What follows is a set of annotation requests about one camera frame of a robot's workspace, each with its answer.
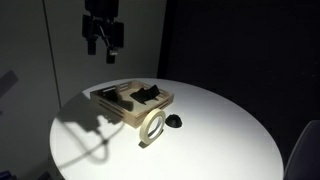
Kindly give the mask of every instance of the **gray chair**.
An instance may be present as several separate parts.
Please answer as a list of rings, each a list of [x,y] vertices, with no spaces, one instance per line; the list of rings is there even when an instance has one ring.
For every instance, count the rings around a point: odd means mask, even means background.
[[[301,133],[288,161],[284,180],[320,180],[320,121]]]

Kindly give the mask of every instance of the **white wall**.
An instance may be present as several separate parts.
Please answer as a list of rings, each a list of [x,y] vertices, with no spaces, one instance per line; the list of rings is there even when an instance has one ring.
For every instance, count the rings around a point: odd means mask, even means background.
[[[156,77],[166,0],[120,0],[125,47],[114,65],[87,55],[84,0],[45,0],[62,104],[105,81]],[[42,1],[0,1],[0,172],[34,180],[48,169],[49,130],[59,111]]]
[[[0,171],[35,179],[59,110],[41,1],[0,1],[0,78]]]
[[[62,104],[93,85],[122,78],[156,77],[166,0],[120,0],[124,48],[115,64],[106,64],[106,48],[97,41],[97,54],[87,55],[81,36],[84,0],[46,0],[48,21]]]

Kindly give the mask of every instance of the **wooden tray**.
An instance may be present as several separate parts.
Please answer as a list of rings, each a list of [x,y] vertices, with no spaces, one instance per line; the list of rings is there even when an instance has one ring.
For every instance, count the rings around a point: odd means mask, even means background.
[[[168,91],[159,88],[160,94],[156,99],[152,99],[144,104],[139,103],[133,99],[130,94],[137,92],[139,89],[149,89],[151,86],[140,81],[129,81],[123,84],[99,89],[90,92],[90,98],[100,107],[112,112],[118,116],[120,120],[137,128],[141,126],[143,119],[147,114],[155,108],[164,109],[173,102],[174,95]],[[102,97],[99,92],[115,91],[118,95],[119,101],[114,102]]]

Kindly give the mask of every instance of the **tape roll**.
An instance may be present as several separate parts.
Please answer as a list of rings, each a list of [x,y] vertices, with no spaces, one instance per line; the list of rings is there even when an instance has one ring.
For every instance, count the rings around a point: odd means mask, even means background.
[[[149,136],[149,128],[151,126],[151,124],[153,123],[153,121],[155,121],[156,118],[159,118],[158,124],[156,129],[153,131],[153,133],[156,134],[152,134]],[[165,123],[165,119],[166,119],[166,114],[164,113],[164,111],[162,111],[161,109],[154,109],[152,110],[147,116],[146,118],[143,120],[141,128],[140,128],[140,139],[142,142],[144,142],[145,144],[151,144],[154,140],[156,140],[163,129],[164,123]]]

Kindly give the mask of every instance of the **white tabletop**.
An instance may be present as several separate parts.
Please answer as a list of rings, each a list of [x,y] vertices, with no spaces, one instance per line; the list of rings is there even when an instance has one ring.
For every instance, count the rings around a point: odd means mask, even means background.
[[[50,148],[66,180],[283,178],[279,149],[253,116],[215,93],[184,83],[136,79],[174,93],[164,111],[183,122],[178,129],[165,125],[160,137],[142,148],[139,128],[108,123],[104,111],[89,100],[90,91],[130,80],[89,88],[58,113]]]

